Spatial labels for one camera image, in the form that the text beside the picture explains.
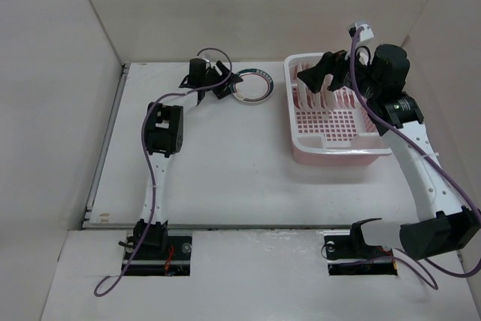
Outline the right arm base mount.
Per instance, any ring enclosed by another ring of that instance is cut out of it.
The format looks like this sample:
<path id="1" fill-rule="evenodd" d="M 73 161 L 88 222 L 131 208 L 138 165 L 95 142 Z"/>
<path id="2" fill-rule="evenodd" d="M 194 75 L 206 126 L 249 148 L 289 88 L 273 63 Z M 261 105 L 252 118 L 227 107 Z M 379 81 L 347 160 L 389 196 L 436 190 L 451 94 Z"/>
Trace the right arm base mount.
<path id="1" fill-rule="evenodd" d="M 330 276 L 397 276 L 391 250 L 356 243 L 348 234 L 324 234 L 322 255 Z"/>

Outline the green rimmed white plate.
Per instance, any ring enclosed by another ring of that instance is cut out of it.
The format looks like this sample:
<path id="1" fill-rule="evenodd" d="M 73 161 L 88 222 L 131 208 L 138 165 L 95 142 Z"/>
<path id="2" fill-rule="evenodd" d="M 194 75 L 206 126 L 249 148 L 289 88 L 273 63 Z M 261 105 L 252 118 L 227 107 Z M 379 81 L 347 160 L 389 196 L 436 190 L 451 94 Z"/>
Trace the green rimmed white plate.
<path id="1" fill-rule="evenodd" d="M 266 71 L 258 68 L 245 68 L 236 73 L 240 82 L 229 86 L 236 100 L 248 105 L 260 104 L 274 92 L 274 80 Z"/>

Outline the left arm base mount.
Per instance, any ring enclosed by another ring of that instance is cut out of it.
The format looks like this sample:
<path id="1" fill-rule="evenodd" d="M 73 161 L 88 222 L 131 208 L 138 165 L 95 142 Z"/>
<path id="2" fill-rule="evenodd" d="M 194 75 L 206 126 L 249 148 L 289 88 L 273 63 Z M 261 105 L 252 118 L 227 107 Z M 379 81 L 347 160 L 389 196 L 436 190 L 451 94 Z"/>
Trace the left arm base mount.
<path id="1" fill-rule="evenodd" d="M 191 270 L 192 236 L 171 235 L 165 251 L 141 246 L 130 265 L 127 265 L 135 246 L 133 237 L 118 244 L 124 249 L 121 270 L 125 276 L 187 277 Z"/>

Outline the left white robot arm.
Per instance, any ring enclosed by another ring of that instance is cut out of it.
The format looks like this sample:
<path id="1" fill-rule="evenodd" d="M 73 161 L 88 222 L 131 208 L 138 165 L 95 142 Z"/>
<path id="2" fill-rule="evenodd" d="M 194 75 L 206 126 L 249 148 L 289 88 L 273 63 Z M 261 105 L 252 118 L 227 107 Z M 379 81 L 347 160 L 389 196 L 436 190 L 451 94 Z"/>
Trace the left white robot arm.
<path id="1" fill-rule="evenodd" d="M 149 176 L 144 206 L 129 242 L 151 258 L 164 256 L 168 249 L 165 189 L 168 169 L 183 146 L 184 117 L 200 105 L 208 92 L 217 98 L 225 97 L 235 79 L 231 63 L 212 63 L 197 56 L 189 61 L 189 72 L 178 90 L 160 96 L 147 106 L 141 126 L 141 147 Z"/>

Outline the white plate with characters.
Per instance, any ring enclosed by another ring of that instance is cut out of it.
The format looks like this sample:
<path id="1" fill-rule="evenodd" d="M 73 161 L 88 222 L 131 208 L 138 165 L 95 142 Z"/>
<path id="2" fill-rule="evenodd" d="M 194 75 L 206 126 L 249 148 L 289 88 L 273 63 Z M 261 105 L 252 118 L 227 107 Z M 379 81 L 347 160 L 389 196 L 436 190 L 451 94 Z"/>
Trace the white plate with characters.
<path id="1" fill-rule="evenodd" d="M 331 74 L 325 75 L 323 85 L 322 85 L 322 93 L 325 99 L 325 107 L 328 108 L 330 111 L 333 111 L 335 109 L 336 97 L 334 92 L 332 92 L 329 89 L 331 82 L 332 82 L 332 75 Z"/>

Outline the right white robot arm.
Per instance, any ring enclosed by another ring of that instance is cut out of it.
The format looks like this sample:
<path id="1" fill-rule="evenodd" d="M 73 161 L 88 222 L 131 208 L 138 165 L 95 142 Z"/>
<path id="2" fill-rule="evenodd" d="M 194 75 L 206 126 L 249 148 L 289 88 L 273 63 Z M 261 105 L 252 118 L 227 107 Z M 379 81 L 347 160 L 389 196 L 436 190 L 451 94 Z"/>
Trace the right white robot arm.
<path id="1" fill-rule="evenodd" d="M 349 236 L 334 237 L 337 258 L 388 246 L 427 259 L 468 244 L 480 229 L 480 214 L 440 167 L 423 114 L 404 91 L 410 69 L 404 49 L 382 44 L 354 62 L 345 50 L 298 54 L 283 67 L 297 162 L 368 165 L 391 154 L 413 195 L 416 222 L 355 222 Z"/>

